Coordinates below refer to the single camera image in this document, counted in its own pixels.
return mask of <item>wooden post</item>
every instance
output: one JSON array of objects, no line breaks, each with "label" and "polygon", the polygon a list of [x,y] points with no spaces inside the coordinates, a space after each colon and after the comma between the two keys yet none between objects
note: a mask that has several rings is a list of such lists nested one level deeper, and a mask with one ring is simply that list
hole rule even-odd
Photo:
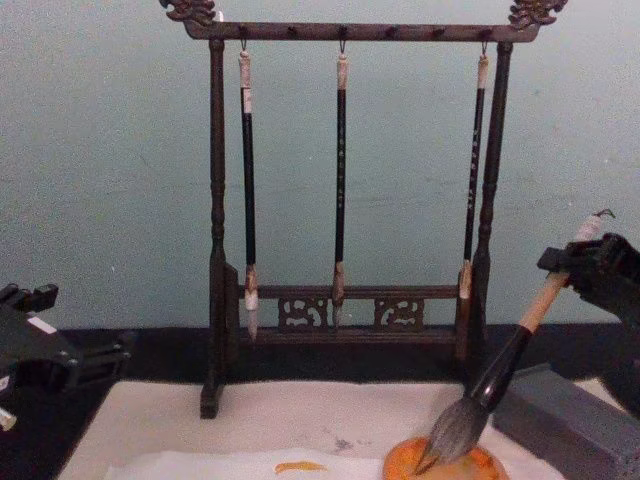
[{"label": "wooden post", "polygon": [[224,385],[224,41],[210,40],[211,52],[211,257],[209,260],[209,368],[200,397],[200,416],[215,418]]},{"label": "wooden post", "polygon": [[493,201],[498,187],[500,170],[500,151],[502,149],[502,132],[504,114],[507,104],[507,86],[509,83],[509,66],[513,44],[498,43],[498,65],[496,68],[493,103],[491,106],[491,123],[487,141],[487,155],[482,184],[482,208],[480,210],[480,226],[478,227],[478,246],[473,257],[471,322],[469,325],[469,360],[477,364],[484,357],[486,341],[486,302],[489,285],[489,239],[493,221]]}]

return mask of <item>ink stain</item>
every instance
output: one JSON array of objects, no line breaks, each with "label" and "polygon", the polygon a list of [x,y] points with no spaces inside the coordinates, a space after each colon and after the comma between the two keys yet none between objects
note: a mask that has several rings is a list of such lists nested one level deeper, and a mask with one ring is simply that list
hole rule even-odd
[{"label": "ink stain", "polygon": [[353,449],[353,443],[347,442],[346,440],[343,440],[341,438],[336,438],[335,453],[342,453],[345,450],[352,450],[352,449]]}]

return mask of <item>calligraphy brush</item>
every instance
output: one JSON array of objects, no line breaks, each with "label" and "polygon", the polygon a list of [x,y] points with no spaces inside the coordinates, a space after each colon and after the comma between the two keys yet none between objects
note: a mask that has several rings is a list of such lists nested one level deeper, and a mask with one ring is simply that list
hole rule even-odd
[{"label": "calligraphy brush", "polygon": [[242,105],[242,153],[244,159],[244,204],[247,255],[247,276],[244,303],[248,312],[248,330],[251,340],[258,335],[258,276],[256,272],[256,221],[253,186],[253,128],[251,112],[251,58],[242,41],[240,52],[240,99]]},{"label": "calligraphy brush", "polygon": [[[574,241],[595,238],[602,225],[603,210],[591,215],[580,227]],[[449,463],[467,454],[478,443],[487,425],[489,414],[498,406],[507,391],[515,367],[529,339],[535,333],[549,307],[566,285],[569,274],[551,273],[522,316],[516,332],[500,353],[493,358],[462,397],[448,407],[436,420],[429,435],[430,442],[422,454],[416,473],[428,470],[436,463]]]},{"label": "calligraphy brush", "polygon": [[489,71],[487,45],[482,44],[482,55],[478,61],[478,88],[476,90],[476,110],[473,122],[473,142],[471,145],[471,166],[469,169],[469,190],[467,192],[467,223],[464,235],[464,261],[460,270],[459,305],[463,318],[469,316],[471,309],[471,248],[473,245],[473,223],[476,213],[476,191],[478,186],[478,163],[482,139],[482,119],[484,113],[484,94]]},{"label": "calligraphy brush", "polygon": [[338,57],[338,159],[336,181],[336,244],[335,268],[333,271],[333,325],[338,327],[342,320],[344,303],[344,210],[345,210],[345,170],[346,170],[346,130],[347,130],[347,74],[349,63],[344,54],[344,42],[340,42]]}]

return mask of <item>wooden brush stand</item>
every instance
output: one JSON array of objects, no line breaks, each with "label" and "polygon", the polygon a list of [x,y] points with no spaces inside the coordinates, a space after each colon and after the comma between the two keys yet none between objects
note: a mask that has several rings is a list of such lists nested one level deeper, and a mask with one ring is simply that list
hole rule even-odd
[{"label": "wooden brush stand", "polygon": [[[422,344],[449,345],[461,365],[482,356],[485,341],[485,305],[489,282],[489,239],[493,203],[500,168],[509,65],[515,43],[532,42],[541,25],[553,23],[552,10],[567,0],[539,2],[521,0],[511,8],[508,25],[390,25],[327,23],[238,23],[219,22],[211,0],[160,0],[174,21],[184,23],[189,36],[207,40],[211,54],[211,198],[213,242],[209,267],[209,365],[202,390],[201,416],[214,418],[229,366],[237,358],[238,346],[249,343],[239,326],[239,302],[244,287],[237,270],[226,262],[224,252],[225,113],[223,55],[226,40],[269,41],[394,41],[497,43],[491,121],[484,165],[482,207],[478,243],[473,257],[470,306],[463,308],[461,282],[425,286],[347,286],[346,299],[374,304],[373,323],[368,326],[335,327],[328,319],[331,286],[261,286],[259,296],[278,300],[278,327],[261,328],[258,344]],[[456,300],[451,327],[426,325],[423,310],[427,300]]]}]

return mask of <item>gray box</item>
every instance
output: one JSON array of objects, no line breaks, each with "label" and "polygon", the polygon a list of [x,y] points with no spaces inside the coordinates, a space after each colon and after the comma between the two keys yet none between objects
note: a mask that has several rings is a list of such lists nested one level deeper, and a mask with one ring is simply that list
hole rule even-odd
[{"label": "gray box", "polygon": [[640,422],[548,365],[516,373],[493,425],[569,480],[640,480]]}]

